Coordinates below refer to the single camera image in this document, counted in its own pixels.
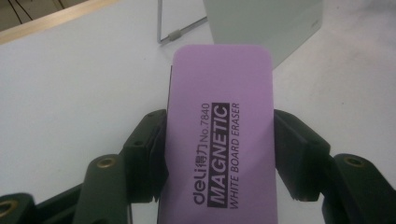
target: brass screw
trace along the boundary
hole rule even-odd
[[[18,207],[18,201],[16,200],[8,200],[8,201],[0,202],[0,218],[10,214],[17,207]]]
[[[116,159],[111,158],[111,157],[101,159],[101,160],[99,160],[99,162],[96,163],[96,165],[99,168],[108,168],[110,166],[113,166],[114,164],[116,164]]]
[[[361,168],[361,167],[364,166],[364,161],[362,161],[362,160],[359,159],[359,158],[345,157],[345,158],[344,158],[344,162],[345,162],[346,164],[348,164],[348,165],[355,166],[355,167],[358,167],[358,168]]]

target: black label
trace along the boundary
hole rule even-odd
[[[211,106],[207,206],[227,208],[229,188],[230,104]]]

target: wooden edge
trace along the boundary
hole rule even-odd
[[[64,22],[71,21],[117,1],[119,0],[89,0],[73,7],[68,7],[61,11],[49,14],[48,16],[37,20],[12,27],[0,32],[0,45],[38,31],[49,29]]]

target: purple eraser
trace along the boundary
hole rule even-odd
[[[262,47],[176,53],[160,224],[277,223],[272,87]]]

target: white table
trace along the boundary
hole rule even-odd
[[[168,22],[192,22],[192,11]],[[174,52],[213,42],[208,24],[163,47],[155,32],[156,1],[120,0],[0,46],[0,195],[40,203],[74,187],[91,160],[118,153],[145,114],[166,108]],[[325,0],[322,28],[275,69],[274,89],[276,108],[332,155],[362,156],[396,187],[394,0]],[[321,199],[295,202],[276,183],[279,223],[324,223]],[[134,220],[155,223],[156,204],[134,205]]]

